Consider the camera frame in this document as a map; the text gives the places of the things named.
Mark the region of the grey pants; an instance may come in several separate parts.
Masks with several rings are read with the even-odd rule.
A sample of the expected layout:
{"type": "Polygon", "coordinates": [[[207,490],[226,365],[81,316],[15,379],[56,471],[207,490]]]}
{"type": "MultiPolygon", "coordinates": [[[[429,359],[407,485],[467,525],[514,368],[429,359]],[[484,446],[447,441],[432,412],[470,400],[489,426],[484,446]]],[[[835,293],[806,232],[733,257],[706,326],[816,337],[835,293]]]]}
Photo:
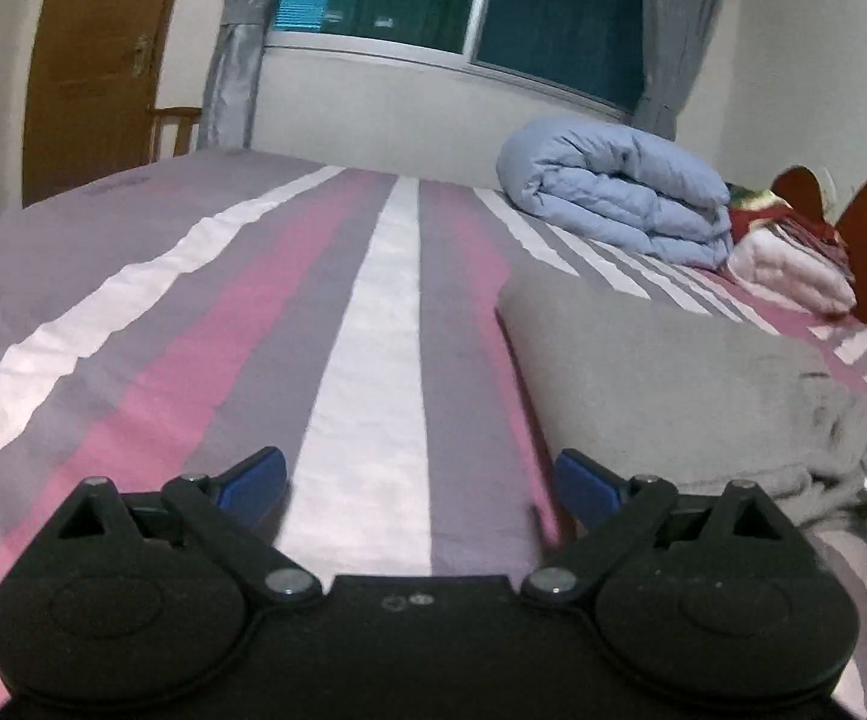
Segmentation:
{"type": "Polygon", "coordinates": [[[810,344],[547,265],[497,312],[550,455],[692,494],[748,479],[801,527],[867,517],[867,395],[810,344]]]}

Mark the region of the striped pink grey bedsheet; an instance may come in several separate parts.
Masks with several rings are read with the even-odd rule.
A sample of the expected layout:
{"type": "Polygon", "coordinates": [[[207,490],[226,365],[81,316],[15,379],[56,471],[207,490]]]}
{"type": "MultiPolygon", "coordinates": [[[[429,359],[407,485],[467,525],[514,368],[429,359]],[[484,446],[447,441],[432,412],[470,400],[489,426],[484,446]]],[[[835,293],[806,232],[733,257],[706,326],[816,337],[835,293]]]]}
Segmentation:
{"type": "Polygon", "coordinates": [[[801,338],[867,394],[867,325],[492,190],[199,151],[0,218],[0,582],[81,479],[147,491],[266,445],[295,481],[267,533],[317,575],[523,577],[573,532],[495,312],[532,262],[801,338]]]}

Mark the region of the folded white quilt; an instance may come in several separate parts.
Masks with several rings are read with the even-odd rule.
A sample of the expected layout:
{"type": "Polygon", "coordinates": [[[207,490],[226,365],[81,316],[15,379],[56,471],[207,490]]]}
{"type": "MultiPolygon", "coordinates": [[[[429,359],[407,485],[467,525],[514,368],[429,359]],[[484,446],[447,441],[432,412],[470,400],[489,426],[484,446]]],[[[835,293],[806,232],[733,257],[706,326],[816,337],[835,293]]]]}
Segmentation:
{"type": "Polygon", "coordinates": [[[815,316],[846,316],[856,294],[845,270],[826,255],[794,242],[775,226],[747,232],[724,270],[759,298],[815,316]]]}

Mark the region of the red patterned folded blanket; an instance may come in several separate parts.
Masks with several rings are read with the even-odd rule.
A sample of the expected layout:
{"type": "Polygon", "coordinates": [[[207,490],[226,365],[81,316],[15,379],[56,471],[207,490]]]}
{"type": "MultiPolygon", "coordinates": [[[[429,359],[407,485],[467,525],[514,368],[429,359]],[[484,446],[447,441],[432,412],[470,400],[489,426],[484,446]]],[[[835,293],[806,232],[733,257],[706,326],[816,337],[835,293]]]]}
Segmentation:
{"type": "Polygon", "coordinates": [[[735,244],[757,229],[770,229],[779,238],[803,247],[808,254],[826,259],[845,277],[853,280],[847,244],[840,232],[826,220],[811,220],[768,188],[752,190],[734,184],[728,188],[735,244]]]}

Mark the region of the folded light blue duvet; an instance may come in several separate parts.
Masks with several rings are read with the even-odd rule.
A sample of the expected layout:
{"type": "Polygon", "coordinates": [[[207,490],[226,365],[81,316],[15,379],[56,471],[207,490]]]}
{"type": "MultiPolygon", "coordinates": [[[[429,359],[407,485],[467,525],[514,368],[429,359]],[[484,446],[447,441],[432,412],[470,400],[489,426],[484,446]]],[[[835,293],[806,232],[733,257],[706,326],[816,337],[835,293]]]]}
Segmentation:
{"type": "Polygon", "coordinates": [[[730,191],[666,138],[581,115],[531,122],[497,158],[518,210],[632,254],[716,270],[733,250],[730,191]]]}

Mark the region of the wooden chair near door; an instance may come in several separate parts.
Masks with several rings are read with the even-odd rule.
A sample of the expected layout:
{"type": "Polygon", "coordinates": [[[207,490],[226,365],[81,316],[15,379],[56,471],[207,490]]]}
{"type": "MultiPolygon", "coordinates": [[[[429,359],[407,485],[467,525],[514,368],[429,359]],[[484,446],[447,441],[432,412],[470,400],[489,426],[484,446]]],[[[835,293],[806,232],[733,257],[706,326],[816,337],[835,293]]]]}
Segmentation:
{"type": "Polygon", "coordinates": [[[191,106],[149,107],[147,109],[150,137],[148,137],[147,163],[156,163],[161,158],[163,132],[173,132],[171,158],[189,153],[193,143],[194,128],[199,125],[202,109],[191,106]]]}

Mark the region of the brown wooden door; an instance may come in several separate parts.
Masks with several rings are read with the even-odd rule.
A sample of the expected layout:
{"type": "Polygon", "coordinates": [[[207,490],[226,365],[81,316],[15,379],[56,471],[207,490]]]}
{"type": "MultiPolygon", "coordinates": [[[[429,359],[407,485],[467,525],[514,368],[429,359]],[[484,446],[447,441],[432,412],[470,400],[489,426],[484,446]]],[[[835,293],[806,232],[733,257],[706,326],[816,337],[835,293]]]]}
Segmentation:
{"type": "Polygon", "coordinates": [[[175,0],[43,0],[31,52],[22,203],[148,160],[175,0]]]}

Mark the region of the grey curtain at right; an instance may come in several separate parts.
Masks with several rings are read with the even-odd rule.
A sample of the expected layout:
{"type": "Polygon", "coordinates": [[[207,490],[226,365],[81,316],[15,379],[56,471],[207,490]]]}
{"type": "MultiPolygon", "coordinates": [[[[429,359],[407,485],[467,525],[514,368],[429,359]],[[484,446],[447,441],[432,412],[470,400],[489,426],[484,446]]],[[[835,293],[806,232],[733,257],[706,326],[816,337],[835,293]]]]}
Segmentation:
{"type": "Polygon", "coordinates": [[[645,85],[632,124],[674,140],[723,0],[643,0],[645,85]]]}

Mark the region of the grey curtain by door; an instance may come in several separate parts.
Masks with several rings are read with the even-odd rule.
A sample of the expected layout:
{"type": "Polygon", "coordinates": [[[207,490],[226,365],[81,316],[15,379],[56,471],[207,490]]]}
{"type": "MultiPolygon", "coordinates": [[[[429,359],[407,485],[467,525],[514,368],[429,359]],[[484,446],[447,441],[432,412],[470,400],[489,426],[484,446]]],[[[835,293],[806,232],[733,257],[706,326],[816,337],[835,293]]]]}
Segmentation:
{"type": "Polygon", "coordinates": [[[205,80],[197,148],[251,144],[267,31],[278,0],[223,0],[205,80]]]}

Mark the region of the window with white frame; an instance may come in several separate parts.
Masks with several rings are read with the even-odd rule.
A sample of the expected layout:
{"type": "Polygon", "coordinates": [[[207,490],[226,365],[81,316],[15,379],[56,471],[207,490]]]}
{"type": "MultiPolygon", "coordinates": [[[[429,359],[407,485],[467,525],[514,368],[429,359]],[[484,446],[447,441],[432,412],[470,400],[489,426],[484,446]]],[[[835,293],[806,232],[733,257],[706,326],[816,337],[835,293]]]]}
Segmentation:
{"type": "Polygon", "coordinates": [[[458,55],[622,112],[645,86],[641,0],[278,0],[277,31],[458,55]]]}

